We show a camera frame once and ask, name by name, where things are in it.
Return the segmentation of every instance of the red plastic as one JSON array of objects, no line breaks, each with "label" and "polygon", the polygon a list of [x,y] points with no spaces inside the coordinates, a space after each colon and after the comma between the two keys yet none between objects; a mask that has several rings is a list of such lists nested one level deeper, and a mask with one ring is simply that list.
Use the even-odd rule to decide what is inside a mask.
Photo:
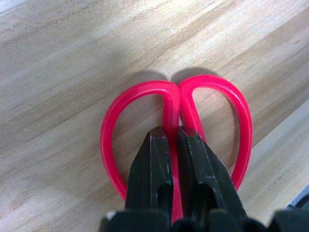
[{"label": "red plastic", "polygon": [[239,154],[232,174],[233,183],[238,189],[249,163],[253,127],[248,104],[241,92],[230,82],[213,75],[200,75],[188,78],[179,85],[168,81],[150,81],[137,84],[121,95],[110,105],[101,127],[101,156],[106,172],[121,197],[125,200],[127,187],[121,178],[112,153],[112,131],[120,113],[134,100],[149,94],[160,94],[164,99],[162,128],[168,138],[171,165],[174,181],[172,222],[182,218],[182,204],[179,188],[178,162],[177,162],[177,130],[180,109],[185,125],[196,130],[202,138],[205,134],[198,117],[192,93],[199,87],[213,88],[223,93],[234,105],[240,127]]},{"label": "red plastic", "polygon": [[218,76],[200,75],[182,81],[179,84],[179,88],[182,95],[181,113],[183,121],[186,127],[196,130],[205,141],[204,130],[192,97],[193,90],[201,87],[218,90],[235,107],[239,120],[240,143],[237,161],[231,178],[235,188],[238,189],[245,176],[252,148],[253,127],[250,109],[242,93],[232,83]]}]

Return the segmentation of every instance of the wooden surface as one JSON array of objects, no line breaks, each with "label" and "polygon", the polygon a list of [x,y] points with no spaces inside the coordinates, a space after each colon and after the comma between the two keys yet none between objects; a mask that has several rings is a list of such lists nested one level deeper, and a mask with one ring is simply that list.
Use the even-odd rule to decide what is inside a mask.
[{"label": "wooden surface", "polygon": [[[99,130],[110,103],[135,83],[221,75],[249,103],[254,145],[309,99],[305,0],[0,0],[0,12],[1,231],[95,232],[108,210],[123,208],[102,166]],[[211,90],[194,97],[209,146],[232,169],[239,130],[231,105]],[[125,179],[161,111],[159,97],[145,97],[118,120],[113,145]],[[273,158],[256,158],[239,191],[250,214],[259,202],[254,216],[262,221],[272,210],[263,206],[292,198],[268,199],[265,180],[276,183],[267,192],[301,190],[294,175],[286,185],[285,174],[272,171],[295,174],[277,160],[284,142],[308,151],[302,122],[278,139],[284,146],[269,148]],[[270,170],[263,180],[252,176],[261,170]],[[309,181],[306,172],[296,176]]]}]

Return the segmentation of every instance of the scissors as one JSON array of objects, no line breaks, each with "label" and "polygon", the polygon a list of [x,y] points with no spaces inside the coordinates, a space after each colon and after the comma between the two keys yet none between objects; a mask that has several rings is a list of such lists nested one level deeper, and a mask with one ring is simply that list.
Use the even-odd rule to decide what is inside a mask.
[{"label": "scissors", "polygon": [[173,173],[172,221],[183,217],[179,187],[177,130],[179,117],[185,127],[195,130],[206,142],[202,123],[197,113],[192,93],[196,88],[212,88],[224,94],[233,104],[240,129],[239,153],[231,179],[239,188],[246,173],[253,141],[250,109],[242,93],[229,81],[214,75],[198,75],[183,80],[179,85],[169,81],[148,81],[132,86],[120,94],[108,108],[101,126],[101,157],[107,175],[120,196],[125,200],[127,186],[117,170],[112,151],[112,132],[121,112],[134,100],[145,95],[159,94],[164,99],[162,128],[169,143]]}]

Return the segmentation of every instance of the wooden table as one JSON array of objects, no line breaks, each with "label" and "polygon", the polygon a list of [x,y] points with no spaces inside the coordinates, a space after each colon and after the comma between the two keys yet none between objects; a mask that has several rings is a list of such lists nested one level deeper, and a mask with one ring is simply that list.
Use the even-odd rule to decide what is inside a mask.
[{"label": "wooden table", "polygon": [[[215,73],[242,91],[254,123],[239,190],[249,215],[267,222],[308,184],[308,1],[1,0],[0,12],[1,231],[95,232],[124,207],[102,166],[100,124],[118,94],[145,80]],[[208,89],[194,97],[231,170],[231,105]],[[148,96],[119,118],[113,145],[126,180],[161,113]]]}]

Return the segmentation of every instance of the red scissor handle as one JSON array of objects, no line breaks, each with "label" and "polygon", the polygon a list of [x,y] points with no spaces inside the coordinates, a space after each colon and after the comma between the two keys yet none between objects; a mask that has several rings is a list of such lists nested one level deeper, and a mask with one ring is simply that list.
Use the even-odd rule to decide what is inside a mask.
[{"label": "red scissor handle", "polygon": [[253,127],[250,109],[242,93],[225,79],[213,75],[199,75],[183,80],[179,84],[183,121],[186,127],[196,130],[205,141],[205,133],[192,97],[193,90],[201,87],[212,88],[223,93],[236,109],[239,120],[240,143],[231,178],[235,188],[238,189],[245,176],[252,148]]},{"label": "red scissor handle", "polygon": [[176,138],[180,113],[180,92],[177,85],[169,81],[149,81],[137,84],[119,95],[107,110],[101,126],[101,156],[112,184],[121,197],[126,199],[127,187],[121,178],[112,152],[112,131],[120,113],[134,100],[149,94],[160,94],[164,99],[162,128],[168,138],[174,182],[173,218],[182,218],[179,189]]}]

